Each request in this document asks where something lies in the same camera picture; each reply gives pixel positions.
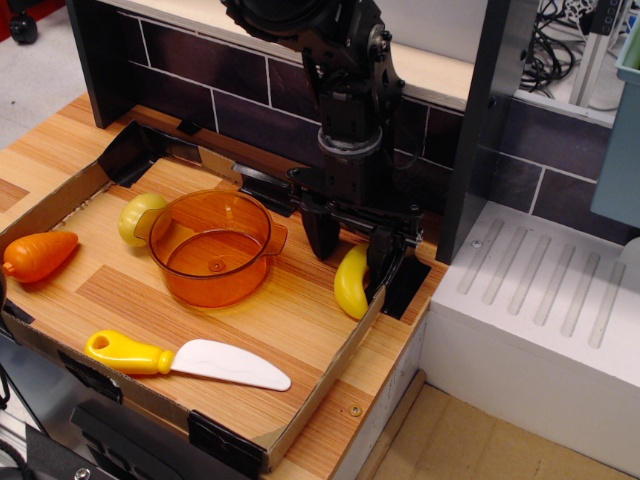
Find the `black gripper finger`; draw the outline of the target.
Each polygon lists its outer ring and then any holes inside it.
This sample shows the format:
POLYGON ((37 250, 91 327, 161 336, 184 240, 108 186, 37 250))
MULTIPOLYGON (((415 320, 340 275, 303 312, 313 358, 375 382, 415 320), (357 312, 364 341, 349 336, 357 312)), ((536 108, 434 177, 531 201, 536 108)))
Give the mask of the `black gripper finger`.
POLYGON ((328 259, 338 244, 339 222, 323 210, 301 207, 300 211, 302 224, 313 253, 318 259, 328 259))
POLYGON ((390 227, 377 226, 369 236, 367 265, 370 284, 368 290, 388 286, 400 270, 408 244, 404 235, 390 227))

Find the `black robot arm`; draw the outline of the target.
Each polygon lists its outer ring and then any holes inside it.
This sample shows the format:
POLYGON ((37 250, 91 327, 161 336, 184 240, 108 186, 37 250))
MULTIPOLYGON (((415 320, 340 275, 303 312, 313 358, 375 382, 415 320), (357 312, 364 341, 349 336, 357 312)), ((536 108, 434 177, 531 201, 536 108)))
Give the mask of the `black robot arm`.
POLYGON ((395 71, 381 11, 373 1, 227 1, 251 36, 300 53, 320 117, 324 162, 287 177, 314 254, 327 258, 338 232, 366 235, 371 286, 387 283, 421 240, 422 209, 392 184, 394 114, 404 81, 395 71))

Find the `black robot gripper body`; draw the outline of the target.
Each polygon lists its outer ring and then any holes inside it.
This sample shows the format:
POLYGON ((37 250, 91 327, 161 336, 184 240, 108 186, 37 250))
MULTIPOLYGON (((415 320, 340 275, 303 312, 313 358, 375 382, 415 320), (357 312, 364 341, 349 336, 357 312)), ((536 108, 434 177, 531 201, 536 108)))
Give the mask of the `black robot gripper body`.
POLYGON ((323 210, 341 225, 370 235, 377 226, 405 236, 408 245, 422 240, 423 209, 393 185, 391 133, 376 130, 364 141, 342 141, 324 132, 318 143, 322 167, 287 171, 298 208, 323 210))

